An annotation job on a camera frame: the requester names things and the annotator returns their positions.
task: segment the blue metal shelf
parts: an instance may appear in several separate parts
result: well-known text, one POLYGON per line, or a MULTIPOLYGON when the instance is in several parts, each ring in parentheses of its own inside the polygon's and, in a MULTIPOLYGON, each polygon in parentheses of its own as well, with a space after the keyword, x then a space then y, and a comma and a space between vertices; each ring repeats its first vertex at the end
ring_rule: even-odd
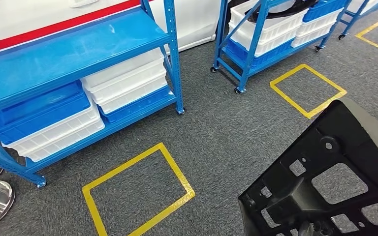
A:
POLYGON ((39 170, 42 170, 43 168, 46 168, 61 159, 65 158, 66 156, 69 156, 77 151, 79 151, 82 148, 85 148, 103 138, 105 138, 108 135, 111 135, 127 126, 130 124, 133 124, 151 114, 154 112, 161 110, 170 104, 173 104, 176 102, 176 97, 172 94, 170 94, 168 97, 163 98, 162 100, 156 101, 154 104, 152 104, 150 107, 147 107, 143 110, 139 110, 136 113, 133 113, 131 116, 128 116, 121 120, 120 122, 116 123, 109 123, 104 119, 105 123, 105 128, 102 129, 101 131, 92 134, 91 136, 75 143, 72 146, 66 147, 65 149, 49 156, 46 157, 45 159, 38 161, 38 162, 33 162, 29 158, 25 158, 26 160, 26 168, 28 173, 35 173, 39 170))
POLYGON ((141 9, 0 52, 0 109, 146 51, 170 36, 141 9))
POLYGON ((225 18, 227 13, 227 7, 228 7, 228 0, 221 0, 221 8, 220 8, 220 18, 218 21, 218 33, 216 38, 216 46, 215 46, 215 56, 214 56, 214 63, 212 64, 211 71, 215 72, 219 69, 220 65, 223 65, 234 77, 236 77, 239 80, 238 87, 235 88, 236 93, 243 93, 246 91, 245 86, 247 83, 247 80, 250 76, 264 70, 265 68, 285 59, 288 56, 291 56, 295 54, 296 52, 304 49, 305 47, 310 46, 311 44, 316 43, 319 40, 322 40, 320 45, 316 47, 316 49, 319 51, 320 49, 324 48, 325 43, 327 42, 329 36, 331 35, 332 31, 334 30, 336 24, 341 19, 342 15, 345 12, 345 9, 347 8, 349 1, 346 2, 344 10, 338 15, 336 23, 331 27, 330 32, 327 33, 324 36, 321 36, 315 40, 312 40, 309 43, 306 43, 304 45, 301 45, 296 48, 290 48, 286 51, 283 51, 282 53, 278 54, 275 57, 270 57, 269 60, 261 63, 260 65, 255 65, 254 68, 251 68, 252 60, 254 58, 254 53, 257 49, 257 44, 260 38, 261 31, 264 26, 264 21, 266 20, 267 14, 269 13, 269 9, 273 6, 276 6, 278 4, 281 4, 285 2, 286 0, 260 0, 258 1, 251 10, 244 16, 244 18, 240 21, 240 23, 234 28, 234 30, 229 33, 226 37, 224 37, 224 31, 225 31, 225 18), (229 40, 229 38, 234 34, 236 30, 243 24, 247 18, 254 12, 253 9, 257 9, 259 7, 259 13, 258 13, 258 19, 255 24, 255 29, 252 37, 252 41, 250 44, 250 48, 247 49, 248 54, 247 58, 240 59, 236 55, 232 54, 226 47, 225 43, 229 40), (228 65, 223 59, 222 55, 226 54, 230 60, 232 60, 235 64, 237 64, 242 69, 242 74, 238 74, 233 68, 231 68, 230 65, 228 65))
MULTIPOLYGON (((252 75, 255 75, 257 74, 258 72, 278 63, 279 61, 303 50, 304 48, 307 48, 309 47, 310 45, 313 45, 314 43, 320 41, 321 39, 325 38, 328 34, 325 34, 321 37, 318 37, 308 43, 305 43, 299 47, 296 47, 296 48, 290 48, 289 50, 286 50, 284 51, 283 53, 281 54, 278 54, 276 57, 274 57, 272 60, 269 60, 269 61, 265 61, 264 63, 260 64, 257 68, 255 69, 250 69, 249 70, 249 73, 248 73, 248 76, 252 76, 252 75)), ((237 57, 236 55, 232 54, 231 52, 229 52, 226 47, 223 47, 222 48, 222 51, 233 61, 235 62, 235 64, 237 64, 237 66, 239 66, 240 68, 244 68, 245 67, 245 63, 239 58, 237 57)), ((229 67, 229 65, 227 63, 225 63, 225 61, 223 61, 222 59, 218 59, 219 62, 223 65, 225 65, 225 68, 229 67)))
POLYGON ((363 4, 360 6, 360 8, 357 10, 357 12, 351 12, 351 11, 346 10, 345 14, 348 15, 348 16, 351 16, 352 19, 351 19, 351 21, 346 21, 346 20, 343 20, 343 19, 340 20, 341 23, 347 25, 346 29, 339 36, 340 40, 348 34, 348 31, 354 25, 354 23, 356 23, 356 21, 358 19, 365 17, 365 16, 369 15, 370 13, 378 10, 378 3, 377 3, 376 5, 372 6, 369 10, 367 10, 365 13, 361 14, 363 9, 366 7, 367 3, 369 3, 369 0, 365 0, 363 2, 363 4))
POLYGON ((137 8, 0 52, 0 110, 159 47, 173 84, 168 95, 131 103, 118 122, 103 117, 103 130, 39 162, 26 158, 20 165, 0 145, 0 167, 43 187, 46 180, 37 171, 172 103, 184 113, 174 0, 163 1, 167 33, 155 23, 148 0, 140 0, 137 8))

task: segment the red stripe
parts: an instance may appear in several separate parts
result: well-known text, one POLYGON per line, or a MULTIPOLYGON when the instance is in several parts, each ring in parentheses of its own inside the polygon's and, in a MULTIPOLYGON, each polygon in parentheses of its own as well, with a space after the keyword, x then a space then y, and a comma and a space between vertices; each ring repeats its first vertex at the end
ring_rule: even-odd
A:
POLYGON ((30 31, 30 32, 27 32, 27 33, 19 34, 19 35, 16 35, 14 37, 6 38, 6 39, 3 39, 3 40, 0 40, 0 50, 7 48, 7 47, 10 47, 10 46, 20 44, 20 43, 24 43, 24 42, 27 42, 27 41, 30 41, 30 40, 33 40, 33 39, 36 39, 36 38, 40 38, 40 37, 46 36, 46 35, 51 34, 51 33, 59 32, 61 30, 64 30, 64 29, 67 29, 67 28, 70 28, 70 27, 74 27, 76 25, 80 25, 80 24, 86 23, 88 21, 95 20, 95 19, 104 17, 106 15, 110 15, 110 14, 113 14, 115 12, 119 12, 119 11, 128 9, 130 7, 133 7, 133 6, 137 6, 139 4, 140 4, 140 0, 128 0, 126 2, 119 3, 119 4, 114 5, 114 6, 110 6, 110 7, 98 10, 98 11, 94 11, 94 12, 85 14, 83 16, 79 16, 79 17, 76 17, 76 18, 73 18, 73 19, 62 21, 62 22, 59 22, 59 23, 56 23, 56 24, 53 24, 53 25, 49 25, 49 26, 46 26, 46 27, 43 27, 43 28, 39 28, 39 29, 30 31))

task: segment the blue plastic bin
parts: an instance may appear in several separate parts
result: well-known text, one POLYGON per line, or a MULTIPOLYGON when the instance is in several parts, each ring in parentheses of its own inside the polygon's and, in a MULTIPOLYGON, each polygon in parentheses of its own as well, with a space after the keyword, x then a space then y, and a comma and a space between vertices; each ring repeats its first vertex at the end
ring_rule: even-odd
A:
POLYGON ((116 123, 123 119, 126 119, 128 116, 134 113, 141 112, 146 107, 149 108, 153 106, 153 104, 156 103, 157 101, 161 101, 162 99, 170 96, 169 92, 170 92, 170 87, 166 85, 109 114, 105 114, 99 106, 98 108, 99 108, 100 113, 104 117, 106 117, 109 123, 116 123))
POLYGON ((90 107, 80 81, 0 111, 0 141, 10 144, 90 107))
MULTIPOLYGON (((292 47, 290 45, 292 44, 294 39, 295 38, 287 41, 286 43, 266 52, 265 54, 263 54, 261 56, 254 57, 251 65, 250 65, 250 69, 254 70, 259 65, 261 65, 262 63, 264 63, 266 61, 270 61, 270 60, 272 60, 273 57, 276 57, 280 53, 283 53, 284 51, 291 49, 292 47)), ((238 57, 243 63, 246 63, 247 55, 248 55, 249 52, 247 51, 247 49, 245 47, 243 47, 241 44, 239 44, 237 42, 234 42, 232 39, 228 40, 226 47, 227 47, 227 50, 231 54, 238 57)))
POLYGON ((329 14, 333 11, 341 9, 349 0, 319 0, 317 4, 309 8, 305 14, 303 22, 315 20, 318 17, 329 14))

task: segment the white storage container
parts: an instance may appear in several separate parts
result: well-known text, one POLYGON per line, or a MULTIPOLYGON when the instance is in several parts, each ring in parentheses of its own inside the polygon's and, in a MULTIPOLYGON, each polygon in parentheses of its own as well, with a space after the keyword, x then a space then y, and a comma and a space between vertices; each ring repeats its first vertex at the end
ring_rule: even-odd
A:
POLYGON ((93 120, 99 118, 100 114, 96 104, 89 96, 88 98, 91 104, 89 108, 62 119, 57 123, 45 127, 44 129, 38 130, 37 132, 23 137, 22 139, 19 139, 13 143, 2 145, 7 148, 13 148, 18 151, 20 155, 22 155, 21 153, 26 153, 29 150, 40 148, 46 145, 46 143, 58 139, 59 137, 68 134, 72 130, 78 129, 84 124, 92 122, 93 120))
POLYGON ((29 157, 33 162, 37 162, 75 144, 103 128, 105 128, 105 124, 100 117, 97 117, 91 120, 91 122, 82 124, 76 130, 70 130, 69 133, 65 133, 63 136, 58 137, 55 140, 46 142, 42 147, 27 150, 26 152, 19 153, 19 155, 29 157))
POLYGON ((161 57, 155 61, 97 86, 91 87, 86 81, 83 81, 82 84, 83 87, 91 93, 92 99, 99 104, 107 98, 115 97, 133 89, 137 85, 144 83, 147 78, 151 78, 162 72, 164 70, 163 62, 164 57, 161 55, 161 57))
POLYGON ((166 85, 166 70, 163 68, 161 72, 148 78, 145 83, 123 94, 100 101, 98 105, 105 114, 108 114, 166 85))
MULTIPOLYGON (((231 22, 236 26, 245 16, 245 12, 250 10, 258 0, 247 1, 243 4, 231 8, 231 22)), ((270 8, 269 12, 281 12, 289 9, 293 5, 294 1, 290 0, 270 8)), ((261 31, 259 43, 266 43, 290 30, 293 30, 302 24, 302 19, 309 9, 305 9, 293 16, 279 17, 275 19, 266 19, 261 31)), ((256 23, 245 21, 238 30, 241 30, 245 34, 252 35, 254 33, 256 23)))
POLYGON ((300 35, 297 35, 295 40, 292 42, 291 46, 296 48, 298 46, 301 46, 302 44, 304 43, 307 43, 309 41, 312 41, 320 36, 323 36, 324 34, 327 34, 329 33, 332 25, 335 23, 334 22, 331 22, 331 23, 328 23, 318 29, 315 29, 314 31, 311 31, 309 33, 306 33, 306 34, 300 34, 300 35))
MULTIPOLYGON (((352 0, 350 2, 350 5, 348 5, 347 10, 351 11, 353 13, 356 13, 358 9, 363 4, 364 0, 352 0)), ((361 14, 364 14, 366 11, 370 10, 370 8, 374 7, 376 4, 378 4, 378 0, 369 0, 367 5, 364 7, 364 9, 361 11, 361 14)))
POLYGON ((88 87, 95 87, 105 83, 115 77, 135 70, 159 58, 163 58, 160 48, 140 54, 131 59, 125 60, 121 63, 108 67, 104 70, 98 71, 92 75, 86 76, 81 79, 82 83, 86 83, 88 87))
POLYGON ((343 11, 344 7, 333 11, 329 14, 324 16, 318 17, 309 22, 303 22, 301 27, 296 32, 298 35, 305 35, 307 33, 313 32, 315 29, 319 29, 320 27, 327 26, 328 24, 335 23, 337 21, 338 14, 343 11))
MULTIPOLYGON (((232 22, 228 23, 229 30, 232 31, 235 28, 235 25, 232 22)), ((257 48, 255 50, 255 57, 258 57, 260 55, 263 55, 264 53, 286 43, 287 41, 293 39, 296 36, 296 31, 299 29, 300 26, 297 26, 296 28, 292 29, 291 31, 288 31, 272 40, 265 41, 264 43, 258 43, 257 48)), ((237 30, 232 36, 231 39, 239 44, 241 44, 243 47, 246 48, 248 51, 250 49, 250 45, 252 42, 252 36, 247 35, 241 30, 237 30)))

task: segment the yellow floor tape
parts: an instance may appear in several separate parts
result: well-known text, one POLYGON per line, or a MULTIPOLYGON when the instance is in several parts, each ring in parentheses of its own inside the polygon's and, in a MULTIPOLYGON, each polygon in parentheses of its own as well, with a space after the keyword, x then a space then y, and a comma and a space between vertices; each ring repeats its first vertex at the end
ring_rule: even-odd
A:
POLYGON ((314 70, 313 68, 311 68, 310 66, 308 66, 306 64, 301 64, 301 65, 297 66, 296 68, 288 71, 287 73, 281 75, 277 79, 272 80, 270 82, 270 87, 276 93, 278 93, 282 98, 284 98, 290 105, 292 105, 300 113, 302 113, 305 117, 307 117, 309 119, 311 119, 313 116, 315 116, 316 114, 318 114, 319 112, 321 112, 322 110, 324 110, 326 107, 328 107, 328 105, 333 100, 338 99, 338 98, 344 96, 347 93, 347 91, 344 90, 342 87, 338 86, 336 83, 332 82, 331 80, 329 80, 328 78, 326 78, 325 76, 323 76, 321 73, 319 73, 318 71, 314 70), (339 93, 335 94, 333 97, 331 97, 330 99, 326 100, 325 102, 323 102, 321 105, 319 105, 318 107, 316 107, 315 109, 313 109, 310 112, 305 111, 305 109, 303 109, 301 106, 299 106, 295 101, 293 101, 284 92, 282 92, 278 87, 276 87, 277 83, 279 83, 280 81, 286 79, 287 77, 295 74, 296 72, 298 72, 299 70, 301 70, 303 68, 305 68, 305 69, 309 70, 310 72, 314 73, 316 76, 320 77, 323 81, 327 82, 329 85, 331 85, 332 87, 334 87, 338 91, 340 91, 339 93))
POLYGON ((366 39, 366 38, 363 37, 365 34, 367 34, 368 32, 370 32, 371 30, 373 30, 376 27, 378 27, 378 22, 375 23, 374 25, 368 27, 367 29, 361 31, 360 33, 356 34, 356 37, 358 37, 359 39, 365 41, 366 43, 368 43, 368 44, 370 44, 370 45, 375 46, 375 47, 378 48, 378 44, 377 43, 374 43, 374 42, 372 42, 372 41, 370 41, 370 40, 368 40, 368 39, 366 39))
POLYGON ((103 176, 95 179, 94 181, 90 182, 89 184, 83 186, 82 192, 83 196, 85 197, 86 204, 88 205, 89 211, 91 213, 92 219, 94 220, 94 224, 96 227, 96 230, 99 234, 99 236, 108 236, 108 233, 105 230, 105 227, 103 225, 102 219, 100 217, 100 214, 97 210, 96 204, 94 202, 94 199, 91 196, 91 189, 95 188, 96 186, 100 185, 101 183, 107 181, 108 179, 114 177, 115 175, 121 173, 123 170, 131 167, 135 163, 141 161, 145 157, 153 154, 154 152, 160 150, 163 154, 164 158, 166 158, 167 162, 169 163, 170 167, 172 168, 173 172, 179 179, 180 183, 183 185, 183 187, 186 190, 186 194, 175 201, 172 205, 170 205, 168 208, 164 209, 162 212, 154 216, 152 219, 144 223, 142 226, 140 226, 138 229, 134 230, 130 236, 140 236, 143 233, 145 233, 147 230, 152 228, 154 225, 156 225, 158 222, 166 218, 168 215, 170 215, 172 212, 177 210, 179 207, 181 207, 183 204, 188 202, 191 198, 195 196, 195 192, 190 186, 189 182, 186 180, 185 176, 183 175, 182 171, 177 166, 176 162, 173 160, 172 156, 170 155, 169 151, 166 149, 163 143, 159 143, 155 145, 154 147, 148 149, 147 151, 143 152, 142 154, 136 156, 135 158, 129 160, 128 162, 120 165, 119 167, 111 170, 110 172, 104 174, 103 176))

